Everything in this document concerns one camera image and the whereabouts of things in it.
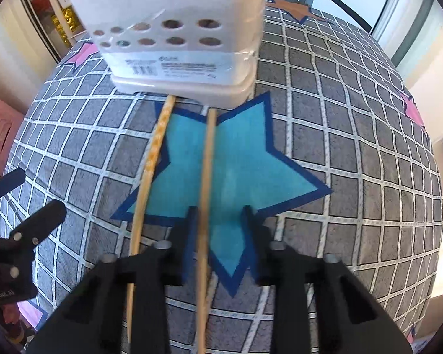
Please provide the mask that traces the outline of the blue star patch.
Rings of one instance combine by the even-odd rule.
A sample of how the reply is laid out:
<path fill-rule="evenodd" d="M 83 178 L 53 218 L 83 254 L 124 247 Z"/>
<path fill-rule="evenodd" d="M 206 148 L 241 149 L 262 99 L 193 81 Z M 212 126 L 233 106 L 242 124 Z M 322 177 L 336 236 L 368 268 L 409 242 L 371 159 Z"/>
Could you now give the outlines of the blue star patch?
<path fill-rule="evenodd" d="M 174 227 L 198 205 L 206 117 L 176 108 L 165 132 L 145 208 L 145 224 Z M 330 194 L 315 175 L 277 150 L 270 93 L 217 118 L 209 209 L 209 263 L 235 296 L 253 257 L 242 209 L 261 219 Z"/>

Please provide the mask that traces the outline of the pink star left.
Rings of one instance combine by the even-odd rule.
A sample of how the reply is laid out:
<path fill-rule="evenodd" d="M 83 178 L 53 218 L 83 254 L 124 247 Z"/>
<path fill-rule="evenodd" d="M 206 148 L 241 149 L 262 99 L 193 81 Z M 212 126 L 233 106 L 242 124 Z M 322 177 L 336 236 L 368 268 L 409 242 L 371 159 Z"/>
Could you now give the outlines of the pink star left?
<path fill-rule="evenodd" d="M 90 56 L 98 52 L 97 46 L 92 42 L 83 42 L 75 54 L 68 58 L 64 65 L 70 65 L 73 71 L 78 69 Z"/>

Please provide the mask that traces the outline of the pink star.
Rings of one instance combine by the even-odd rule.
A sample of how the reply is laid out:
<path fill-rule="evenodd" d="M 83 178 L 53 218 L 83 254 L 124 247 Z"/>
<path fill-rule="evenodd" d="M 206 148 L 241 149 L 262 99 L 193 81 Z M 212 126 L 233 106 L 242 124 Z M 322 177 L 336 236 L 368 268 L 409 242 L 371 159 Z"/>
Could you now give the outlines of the pink star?
<path fill-rule="evenodd" d="M 407 95 L 403 92 L 399 92 L 398 95 L 401 102 L 399 107 L 402 113 L 425 131 L 426 127 L 418 107 L 416 106 L 415 99 L 411 95 Z"/>
<path fill-rule="evenodd" d="M 75 54 L 68 58 L 64 65 L 70 65 L 73 71 L 78 69 L 90 56 L 98 52 L 97 46 L 92 42 L 83 42 Z"/>

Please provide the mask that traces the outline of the plain bamboo chopstick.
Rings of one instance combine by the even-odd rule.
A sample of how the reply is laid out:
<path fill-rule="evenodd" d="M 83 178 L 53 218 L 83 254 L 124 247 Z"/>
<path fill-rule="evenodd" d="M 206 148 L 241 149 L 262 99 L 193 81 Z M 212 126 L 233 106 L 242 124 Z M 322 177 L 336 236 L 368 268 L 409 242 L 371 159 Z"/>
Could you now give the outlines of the plain bamboo chopstick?
<path fill-rule="evenodd" d="M 206 294 L 209 257 L 209 210 L 212 185 L 213 155 L 217 110 L 210 108 L 206 116 L 206 136 L 201 163 L 199 217 L 197 238 L 197 353 L 206 352 Z"/>

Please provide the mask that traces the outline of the grey checked tablecloth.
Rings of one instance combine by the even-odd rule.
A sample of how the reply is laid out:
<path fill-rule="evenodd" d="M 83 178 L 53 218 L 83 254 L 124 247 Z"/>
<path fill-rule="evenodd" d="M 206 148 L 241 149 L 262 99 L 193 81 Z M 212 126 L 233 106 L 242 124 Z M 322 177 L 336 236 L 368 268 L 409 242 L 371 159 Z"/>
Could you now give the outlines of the grey checked tablecloth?
<path fill-rule="evenodd" d="M 420 325 L 443 234 L 431 141 L 400 109 L 409 95 L 378 43 L 325 12 L 296 23 L 266 11 L 256 93 L 269 92 L 278 150 L 332 194 L 266 221 L 300 253 L 341 257 L 398 327 Z M 37 249 L 35 304 L 50 314 L 103 253 L 125 255 L 131 226 L 112 219 L 133 191 L 157 97 L 111 82 L 102 56 L 64 60 L 35 97 L 8 157 L 25 183 L 0 200 L 0 237 L 55 198 L 66 221 Z"/>

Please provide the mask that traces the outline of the white plastic utensil caddy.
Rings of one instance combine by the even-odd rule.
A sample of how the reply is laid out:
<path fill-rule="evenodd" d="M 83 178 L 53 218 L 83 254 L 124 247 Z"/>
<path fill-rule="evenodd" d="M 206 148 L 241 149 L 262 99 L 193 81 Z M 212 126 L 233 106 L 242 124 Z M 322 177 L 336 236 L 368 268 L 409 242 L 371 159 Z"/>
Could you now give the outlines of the white plastic utensil caddy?
<path fill-rule="evenodd" d="M 253 95 L 266 0 L 70 0 L 125 94 L 222 109 Z"/>

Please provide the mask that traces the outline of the orange patterned chopstick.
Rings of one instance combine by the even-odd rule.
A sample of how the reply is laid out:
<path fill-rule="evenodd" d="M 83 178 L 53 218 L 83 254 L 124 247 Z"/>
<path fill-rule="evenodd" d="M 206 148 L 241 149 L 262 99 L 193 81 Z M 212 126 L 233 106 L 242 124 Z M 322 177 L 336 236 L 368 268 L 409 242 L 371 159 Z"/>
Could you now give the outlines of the orange patterned chopstick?
<path fill-rule="evenodd" d="M 137 192 L 137 200 L 134 207 L 132 232 L 128 250 L 128 254 L 130 256 L 135 256 L 139 254 L 142 229 L 144 225 L 145 208 L 149 198 L 150 187 L 154 179 L 154 171 L 156 169 L 159 152 L 162 147 L 163 137 L 165 135 L 165 131 L 169 123 L 170 115 L 172 113 L 175 101 L 175 96 L 167 96 L 155 126 L 154 136 L 151 141 L 151 145 L 145 162 L 145 167 L 141 175 L 141 182 Z"/>

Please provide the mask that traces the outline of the pink star right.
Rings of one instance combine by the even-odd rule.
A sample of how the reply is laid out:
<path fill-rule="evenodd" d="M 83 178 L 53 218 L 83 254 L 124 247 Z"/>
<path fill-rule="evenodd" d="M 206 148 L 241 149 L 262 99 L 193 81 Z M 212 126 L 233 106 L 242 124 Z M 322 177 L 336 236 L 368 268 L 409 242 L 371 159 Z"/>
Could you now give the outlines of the pink star right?
<path fill-rule="evenodd" d="M 418 107 L 416 106 L 415 99 L 411 95 L 407 95 L 403 92 L 399 92 L 398 95 L 401 102 L 399 107 L 402 113 L 425 131 L 426 127 Z"/>

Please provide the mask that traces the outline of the orange star patch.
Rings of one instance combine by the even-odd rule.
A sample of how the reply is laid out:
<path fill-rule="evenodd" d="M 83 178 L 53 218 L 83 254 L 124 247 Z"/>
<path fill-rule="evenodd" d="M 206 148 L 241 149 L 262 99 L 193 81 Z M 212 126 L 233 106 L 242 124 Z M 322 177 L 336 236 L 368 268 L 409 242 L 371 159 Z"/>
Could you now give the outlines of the orange star patch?
<path fill-rule="evenodd" d="M 311 8 L 300 2 L 288 2 L 286 0 L 266 0 L 266 5 L 270 8 L 281 10 L 287 13 L 294 21 L 304 24 L 308 18 L 313 18 L 322 22 L 326 19 L 316 15 Z"/>

